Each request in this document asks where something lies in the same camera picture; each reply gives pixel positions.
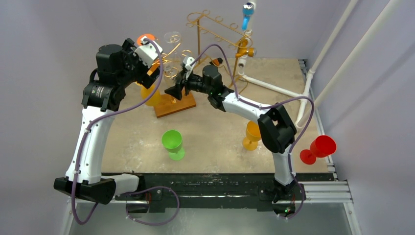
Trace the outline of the yellow goblet front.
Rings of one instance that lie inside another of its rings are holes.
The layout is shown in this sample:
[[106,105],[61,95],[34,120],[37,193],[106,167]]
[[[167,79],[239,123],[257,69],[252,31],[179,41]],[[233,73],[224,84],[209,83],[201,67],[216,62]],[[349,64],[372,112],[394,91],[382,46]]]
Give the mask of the yellow goblet front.
[[242,145],[246,150],[254,151],[258,147],[258,142],[261,140],[259,126],[249,121],[246,126],[245,138],[242,140]]

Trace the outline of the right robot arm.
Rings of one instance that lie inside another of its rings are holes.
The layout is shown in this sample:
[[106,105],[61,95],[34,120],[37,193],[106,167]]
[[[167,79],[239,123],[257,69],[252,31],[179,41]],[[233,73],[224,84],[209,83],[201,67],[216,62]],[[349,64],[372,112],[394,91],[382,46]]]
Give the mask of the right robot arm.
[[202,75],[183,69],[177,75],[175,84],[164,92],[181,100],[190,91],[207,94],[213,108],[239,115],[258,125],[261,140],[273,156],[276,196],[280,199],[291,196],[298,182],[291,160],[297,129],[283,103],[269,106],[244,100],[236,90],[223,84],[222,75],[215,65],[205,66]]

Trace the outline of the clear glass front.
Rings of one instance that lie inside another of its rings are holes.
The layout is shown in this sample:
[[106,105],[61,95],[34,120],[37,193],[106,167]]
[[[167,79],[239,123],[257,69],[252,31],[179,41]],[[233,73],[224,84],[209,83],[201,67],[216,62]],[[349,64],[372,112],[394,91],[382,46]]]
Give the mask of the clear glass front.
[[164,60],[166,62],[178,62],[179,47],[181,45],[181,34],[177,31],[167,32],[164,35],[164,41],[166,42],[164,47]]

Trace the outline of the orange plastic goblet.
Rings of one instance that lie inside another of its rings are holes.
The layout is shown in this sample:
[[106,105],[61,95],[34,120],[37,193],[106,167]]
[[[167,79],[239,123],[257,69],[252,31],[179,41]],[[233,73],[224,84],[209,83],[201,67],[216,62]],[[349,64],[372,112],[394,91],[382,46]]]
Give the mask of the orange plastic goblet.
[[[155,45],[154,42],[158,43],[158,39],[152,35],[152,34],[142,34],[140,35],[137,39],[136,39],[136,43],[138,46],[142,45],[142,40],[146,40],[148,42],[150,42],[151,44]],[[160,66],[160,60],[159,57],[154,61],[154,63],[152,64],[151,68],[148,68],[147,71],[147,75],[152,75],[157,68]]]

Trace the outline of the tall clear flute glass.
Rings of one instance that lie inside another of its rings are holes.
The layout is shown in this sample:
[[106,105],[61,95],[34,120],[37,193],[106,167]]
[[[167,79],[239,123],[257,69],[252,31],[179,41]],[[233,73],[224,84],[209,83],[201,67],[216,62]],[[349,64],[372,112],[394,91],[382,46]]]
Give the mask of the tall clear flute glass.
[[165,80],[173,82],[176,79],[176,77],[179,73],[179,71],[176,67],[176,63],[166,62],[166,63],[163,64],[163,68],[164,68],[163,74],[164,74]]

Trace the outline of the gold scroll glass rack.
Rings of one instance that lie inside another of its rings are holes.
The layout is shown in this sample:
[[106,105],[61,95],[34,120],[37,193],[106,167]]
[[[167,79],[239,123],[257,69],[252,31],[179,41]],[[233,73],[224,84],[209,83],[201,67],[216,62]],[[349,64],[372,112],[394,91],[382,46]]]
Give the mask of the gold scroll glass rack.
[[[164,56],[165,56],[165,53],[163,53],[163,64],[166,63],[166,61],[164,60]],[[179,65],[180,65],[179,64],[180,59],[178,62],[175,62],[177,69],[179,68]],[[168,87],[171,87],[175,84],[175,81],[176,79],[173,82],[165,80],[165,83]],[[161,94],[160,90],[156,90],[153,96],[145,102],[145,105],[153,107],[156,117],[161,118],[167,115],[178,113],[180,111],[194,108],[196,107],[196,101],[192,94],[183,96],[182,100],[177,100],[168,94]]]

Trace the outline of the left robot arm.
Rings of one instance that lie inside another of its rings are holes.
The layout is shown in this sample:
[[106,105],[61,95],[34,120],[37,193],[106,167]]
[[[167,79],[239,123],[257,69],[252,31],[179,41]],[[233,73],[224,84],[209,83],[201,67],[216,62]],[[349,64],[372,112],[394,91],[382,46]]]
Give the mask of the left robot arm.
[[139,177],[123,173],[103,176],[102,159],[107,137],[126,88],[132,83],[150,88],[160,83],[160,68],[151,71],[162,47],[154,40],[142,39],[136,45],[126,39],[122,45],[101,46],[95,56],[97,67],[83,89],[82,123],[74,156],[63,177],[54,180],[55,190],[72,198],[108,204],[115,196],[127,193],[133,200],[146,194]]

